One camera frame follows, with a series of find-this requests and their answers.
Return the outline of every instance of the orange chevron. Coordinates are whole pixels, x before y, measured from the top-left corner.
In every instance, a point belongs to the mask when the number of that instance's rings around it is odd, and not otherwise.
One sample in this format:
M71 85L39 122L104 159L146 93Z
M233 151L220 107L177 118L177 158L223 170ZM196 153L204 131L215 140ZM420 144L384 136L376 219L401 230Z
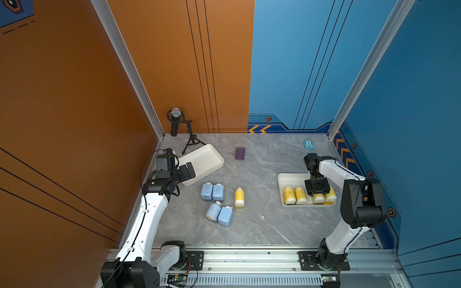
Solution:
M344 143L344 140L343 140L343 139L339 139L339 138L336 139L336 150L338 150L339 142Z
M250 130L248 130L248 132L254 133L253 130L256 129L256 128L258 128L258 127L259 127L259 125L256 125L256 126L254 126L253 128L251 128Z
M349 152L349 149L341 148L341 159L343 158L343 152Z
M265 130L269 127L271 127L272 125L267 125L266 127L264 127L263 129L261 129L261 133L267 133Z
M354 159L346 158L346 168L347 168L347 169L349 169L349 168L348 168L349 162L355 163Z

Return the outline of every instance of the microphone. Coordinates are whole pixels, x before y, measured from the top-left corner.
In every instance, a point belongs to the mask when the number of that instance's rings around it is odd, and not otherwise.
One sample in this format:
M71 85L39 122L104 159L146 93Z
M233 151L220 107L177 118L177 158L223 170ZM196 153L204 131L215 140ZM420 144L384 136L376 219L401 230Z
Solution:
M181 110L179 108L173 108L171 111L172 122L171 122L171 135L175 137L177 135L177 128L179 126L179 120L181 117Z

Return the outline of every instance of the white tray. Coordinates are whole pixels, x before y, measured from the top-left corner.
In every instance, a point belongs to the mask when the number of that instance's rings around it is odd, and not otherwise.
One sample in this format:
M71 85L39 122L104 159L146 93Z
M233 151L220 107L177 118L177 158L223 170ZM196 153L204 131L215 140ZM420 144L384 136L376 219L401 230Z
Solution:
M320 204L313 204L312 202L312 197L309 196L306 193L307 197L307 204L304 205L286 205L284 204L282 200L282 195L284 194L284 188L287 186L292 187L293 189L296 189L296 187L301 186L301 188L306 191L306 185L304 183L304 180L308 180L310 178L309 173L280 173L277 175L277 180L278 180L278 188L280 190L280 201L282 202L282 205L284 207L289 207L289 208L305 208L305 207L323 207L323 208L328 208L332 207L336 204L336 201L333 205L320 205Z
M187 162L192 163L195 178L182 182L186 186L194 184L224 166L224 158L211 144L206 144L179 158L179 166L186 165Z

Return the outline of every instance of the blue toy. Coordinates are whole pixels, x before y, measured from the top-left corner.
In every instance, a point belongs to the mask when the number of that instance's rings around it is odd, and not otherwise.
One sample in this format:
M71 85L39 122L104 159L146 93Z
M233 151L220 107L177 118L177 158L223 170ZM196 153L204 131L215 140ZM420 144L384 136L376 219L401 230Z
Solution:
M213 201L224 200L224 186L221 183L213 185Z
M218 216L218 223L223 226L229 226L232 221L232 207L224 206L221 208L221 212L219 212Z
M314 143L310 140L304 140L304 148L307 150L314 149Z
M213 184L210 182L203 184L201 197L204 200L211 200L213 192Z

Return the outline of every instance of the yellow bottle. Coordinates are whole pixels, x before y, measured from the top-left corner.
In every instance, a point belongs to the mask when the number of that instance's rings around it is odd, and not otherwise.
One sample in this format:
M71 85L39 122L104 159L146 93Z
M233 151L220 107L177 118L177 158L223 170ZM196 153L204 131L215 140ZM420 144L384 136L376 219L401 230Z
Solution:
M284 188L284 194L282 195L282 201L285 205L293 205L296 203L295 192L292 187L287 186Z
M235 207L244 207L245 206L245 193L242 188L238 188L235 191Z
M325 197L322 193L312 195L312 202L314 204L323 204L325 202Z
M296 187L295 196L296 196L296 205L307 204L306 192L304 191L303 188L301 188L301 186Z
M333 187L330 186L330 192L325 195L325 202L323 203L323 205L334 205L336 203L336 199L337 196L335 193L335 189L333 189Z

